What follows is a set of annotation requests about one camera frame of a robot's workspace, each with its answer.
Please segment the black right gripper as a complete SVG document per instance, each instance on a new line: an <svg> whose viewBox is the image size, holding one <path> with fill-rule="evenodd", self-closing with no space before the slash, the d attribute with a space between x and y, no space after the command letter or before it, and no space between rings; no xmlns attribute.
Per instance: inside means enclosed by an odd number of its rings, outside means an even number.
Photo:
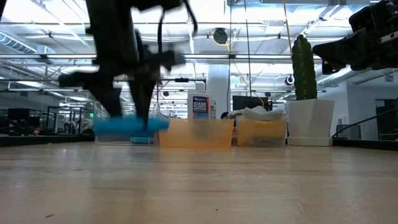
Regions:
<svg viewBox="0 0 398 224"><path fill-rule="evenodd" d="M365 28L343 39L312 48L322 59L322 73L331 75L347 65L353 71L398 68L398 31L375 37Z"/></svg>

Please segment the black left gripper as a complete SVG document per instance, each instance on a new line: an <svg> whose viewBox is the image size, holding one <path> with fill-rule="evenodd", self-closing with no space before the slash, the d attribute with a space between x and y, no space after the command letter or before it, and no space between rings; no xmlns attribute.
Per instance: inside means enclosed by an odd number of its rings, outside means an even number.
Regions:
<svg viewBox="0 0 398 224"><path fill-rule="evenodd" d="M129 9L90 12L87 31L95 41L98 66L94 72L77 70L60 75L61 87L93 89L93 96L110 117L122 116L120 88L113 87L116 76L127 75L129 89L136 107L136 116L148 123L149 109L156 82L160 80L160 68L167 70L185 63L184 56L174 49L152 53L142 43L140 33L134 28Z"/></svg>

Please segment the blue kitchen sponge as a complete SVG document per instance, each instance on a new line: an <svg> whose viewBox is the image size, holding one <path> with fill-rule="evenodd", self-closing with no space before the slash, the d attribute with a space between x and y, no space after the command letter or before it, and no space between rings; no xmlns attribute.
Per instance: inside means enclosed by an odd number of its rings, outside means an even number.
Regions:
<svg viewBox="0 0 398 224"><path fill-rule="evenodd" d="M138 145L151 145L154 143L153 137L130 137L130 142L132 144Z"/></svg>
<svg viewBox="0 0 398 224"><path fill-rule="evenodd" d="M169 121L166 119L148 119L145 123L135 116L97 119L93 125L93 131L98 136L149 137L168 128Z"/></svg>

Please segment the grey waffle cloth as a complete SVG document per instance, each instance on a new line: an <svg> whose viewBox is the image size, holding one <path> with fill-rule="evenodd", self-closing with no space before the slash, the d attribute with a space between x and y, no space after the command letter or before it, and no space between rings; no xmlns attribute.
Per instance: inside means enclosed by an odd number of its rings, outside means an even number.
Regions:
<svg viewBox="0 0 398 224"><path fill-rule="evenodd" d="M228 113L227 118L234 119L237 116L244 116L247 119L255 119L259 121L276 121L284 117L282 110L267 111L262 106L241 110L234 110Z"/></svg>

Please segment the green cactus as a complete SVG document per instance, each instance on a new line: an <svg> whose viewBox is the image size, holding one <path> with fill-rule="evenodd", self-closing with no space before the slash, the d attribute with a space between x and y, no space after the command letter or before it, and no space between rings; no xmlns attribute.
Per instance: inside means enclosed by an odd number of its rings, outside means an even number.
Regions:
<svg viewBox="0 0 398 224"><path fill-rule="evenodd" d="M296 100L317 99L317 81L312 46L299 35L292 47L292 67Z"/></svg>

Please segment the orange plastic bin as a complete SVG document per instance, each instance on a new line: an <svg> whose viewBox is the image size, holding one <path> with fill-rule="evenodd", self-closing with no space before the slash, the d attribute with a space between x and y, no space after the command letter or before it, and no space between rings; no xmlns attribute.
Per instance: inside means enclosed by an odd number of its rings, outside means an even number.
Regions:
<svg viewBox="0 0 398 224"><path fill-rule="evenodd" d="M162 149L228 150L234 121L231 119L171 119L167 130L159 131Z"/></svg>

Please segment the dark cabinet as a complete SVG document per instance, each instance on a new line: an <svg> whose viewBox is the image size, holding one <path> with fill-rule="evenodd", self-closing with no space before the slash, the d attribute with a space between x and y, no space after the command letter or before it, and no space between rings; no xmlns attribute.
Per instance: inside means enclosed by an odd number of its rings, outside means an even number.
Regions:
<svg viewBox="0 0 398 224"><path fill-rule="evenodd" d="M376 100L376 114L398 108L397 100ZM376 118L378 138L382 141L398 141L398 110Z"/></svg>

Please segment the white plant pot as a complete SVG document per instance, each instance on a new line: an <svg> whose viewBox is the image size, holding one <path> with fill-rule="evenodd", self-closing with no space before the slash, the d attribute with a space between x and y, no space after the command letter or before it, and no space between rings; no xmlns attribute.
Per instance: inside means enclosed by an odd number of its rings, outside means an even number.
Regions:
<svg viewBox="0 0 398 224"><path fill-rule="evenodd" d="M328 147L334 111L333 100L288 101L287 112L289 136L287 144L292 146Z"/></svg>

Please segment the large black monitor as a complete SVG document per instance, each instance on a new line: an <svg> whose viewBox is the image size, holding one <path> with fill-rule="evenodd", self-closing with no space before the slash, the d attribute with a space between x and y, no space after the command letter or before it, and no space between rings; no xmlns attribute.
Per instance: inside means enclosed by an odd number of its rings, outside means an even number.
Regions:
<svg viewBox="0 0 398 224"><path fill-rule="evenodd" d="M233 110L262 106L266 111L272 111L273 103L268 100L268 97L233 96L232 106Z"/></svg>

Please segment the small black monitor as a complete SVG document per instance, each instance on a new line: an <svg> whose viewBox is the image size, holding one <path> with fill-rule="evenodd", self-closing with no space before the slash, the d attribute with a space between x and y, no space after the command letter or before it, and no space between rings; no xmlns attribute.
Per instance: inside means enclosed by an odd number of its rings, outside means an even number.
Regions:
<svg viewBox="0 0 398 224"><path fill-rule="evenodd" d="M28 121L30 117L29 108L9 108L7 110L7 118L14 121Z"/></svg>

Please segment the black ceiling reel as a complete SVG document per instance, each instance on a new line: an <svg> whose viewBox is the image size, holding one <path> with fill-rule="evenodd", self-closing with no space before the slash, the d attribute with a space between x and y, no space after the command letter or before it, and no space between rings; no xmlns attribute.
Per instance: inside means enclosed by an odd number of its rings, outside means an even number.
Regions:
<svg viewBox="0 0 398 224"><path fill-rule="evenodd" d="M227 44L228 36L223 28L216 28L212 33L213 40L220 45Z"/></svg>

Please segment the small clear plastic bin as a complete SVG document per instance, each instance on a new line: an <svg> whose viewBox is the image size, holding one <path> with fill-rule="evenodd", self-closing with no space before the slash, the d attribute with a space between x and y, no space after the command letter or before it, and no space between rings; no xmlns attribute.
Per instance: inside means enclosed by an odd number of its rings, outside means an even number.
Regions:
<svg viewBox="0 0 398 224"><path fill-rule="evenodd" d="M236 144L238 146L242 147L279 147L279 146L284 146L285 145L285 140L287 137L287 127L286 127L286 137L284 138L260 138L260 137L254 137L254 138L240 138L237 135L237 122L242 121L245 118L244 116L238 116L236 118Z"/></svg>

